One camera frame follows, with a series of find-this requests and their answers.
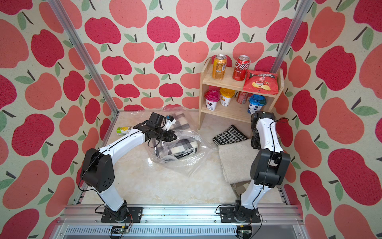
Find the black white houndstooth scarf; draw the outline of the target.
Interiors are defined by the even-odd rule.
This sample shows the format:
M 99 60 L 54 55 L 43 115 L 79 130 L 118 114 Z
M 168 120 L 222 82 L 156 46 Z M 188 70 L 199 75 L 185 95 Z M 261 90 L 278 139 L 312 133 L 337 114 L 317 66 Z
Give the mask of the black white houndstooth scarf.
M 220 145 L 242 142 L 248 139 L 249 138 L 245 134 L 243 134 L 240 130 L 238 130 L 237 127 L 235 127 L 234 125 L 231 125 L 227 130 L 225 130 L 221 134 L 218 134 L 212 140 L 216 145 L 220 146 Z

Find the clear plastic vacuum bag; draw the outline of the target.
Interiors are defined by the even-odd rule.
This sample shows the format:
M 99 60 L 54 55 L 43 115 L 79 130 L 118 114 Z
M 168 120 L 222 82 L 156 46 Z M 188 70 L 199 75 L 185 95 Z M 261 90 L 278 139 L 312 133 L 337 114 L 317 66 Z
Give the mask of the clear plastic vacuum bag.
M 198 133 L 190 112 L 186 111 L 185 108 L 141 111 L 132 113 L 132 116 L 141 122 L 149 119 L 152 113 L 174 117 L 176 121 L 171 127 L 162 124 L 160 127 L 173 130 L 177 139 L 172 142 L 152 139 L 144 143 L 150 160 L 185 176 L 193 176 L 211 156 L 213 147 Z

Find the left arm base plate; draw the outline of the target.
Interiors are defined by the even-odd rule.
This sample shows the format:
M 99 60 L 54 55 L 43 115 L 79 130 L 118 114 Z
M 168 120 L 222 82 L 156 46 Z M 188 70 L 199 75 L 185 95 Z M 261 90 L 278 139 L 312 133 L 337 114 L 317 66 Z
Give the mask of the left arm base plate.
M 122 208 L 116 212 L 106 207 L 100 221 L 102 223 L 140 223 L 142 214 L 143 207 L 122 206 Z

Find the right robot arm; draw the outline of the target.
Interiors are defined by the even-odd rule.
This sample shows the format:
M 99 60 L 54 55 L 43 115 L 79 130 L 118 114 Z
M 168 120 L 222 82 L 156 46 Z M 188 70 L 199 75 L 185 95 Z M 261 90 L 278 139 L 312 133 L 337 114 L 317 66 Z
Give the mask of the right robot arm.
M 251 146 L 258 153 L 251 165 L 251 182 L 246 191 L 235 201 L 234 219 L 239 223 L 258 222 L 257 206 L 267 192 L 281 185 L 290 163 L 277 139 L 276 125 L 288 119 L 277 120 L 273 113 L 256 111 L 251 115 L 253 137 Z

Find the cream fuzzy scarf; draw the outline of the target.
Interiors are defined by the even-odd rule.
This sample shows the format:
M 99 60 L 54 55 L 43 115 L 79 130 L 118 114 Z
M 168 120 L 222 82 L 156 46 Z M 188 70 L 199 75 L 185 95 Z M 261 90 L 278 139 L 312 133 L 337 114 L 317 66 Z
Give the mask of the cream fuzzy scarf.
M 229 184 L 251 180 L 251 166 L 259 150 L 251 146 L 250 139 L 220 145 L 218 152 L 224 178 Z

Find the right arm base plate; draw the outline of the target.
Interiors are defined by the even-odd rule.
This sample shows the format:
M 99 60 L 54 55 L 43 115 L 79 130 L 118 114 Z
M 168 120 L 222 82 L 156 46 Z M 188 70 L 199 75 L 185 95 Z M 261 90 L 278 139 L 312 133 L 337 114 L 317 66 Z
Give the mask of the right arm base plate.
M 262 220 L 258 210 L 251 210 L 239 206 L 235 208 L 234 206 L 222 206 L 219 207 L 218 213 L 222 223 L 260 223 Z

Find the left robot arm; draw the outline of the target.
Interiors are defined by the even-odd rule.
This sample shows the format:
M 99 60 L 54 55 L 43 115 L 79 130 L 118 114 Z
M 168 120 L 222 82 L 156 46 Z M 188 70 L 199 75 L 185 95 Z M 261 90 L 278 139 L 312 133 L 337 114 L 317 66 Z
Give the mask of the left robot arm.
M 114 185 L 114 165 L 135 147 L 149 142 L 172 142 L 177 139 L 171 126 L 176 120 L 173 116 L 152 113 L 150 118 L 135 125 L 121 139 L 100 149 L 87 150 L 81 169 L 80 180 L 85 182 L 104 202 L 103 223 L 139 223 L 142 207 L 128 207 Z

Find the cream grey plaid scarf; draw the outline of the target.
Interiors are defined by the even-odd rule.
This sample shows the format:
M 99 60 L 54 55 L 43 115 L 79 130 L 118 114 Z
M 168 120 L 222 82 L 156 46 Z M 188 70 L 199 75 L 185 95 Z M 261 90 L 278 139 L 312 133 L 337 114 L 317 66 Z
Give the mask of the cream grey plaid scarf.
M 165 158 L 165 160 L 173 161 L 186 159 L 193 156 L 198 151 L 198 141 L 191 137 L 193 130 L 189 124 L 186 115 L 183 112 L 174 113 L 172 116 L 176 122 L 170 130 L 175 132 L 177 139 L 168 143 L 161 141 L 155 148 L 154 154 L 156 159 Z

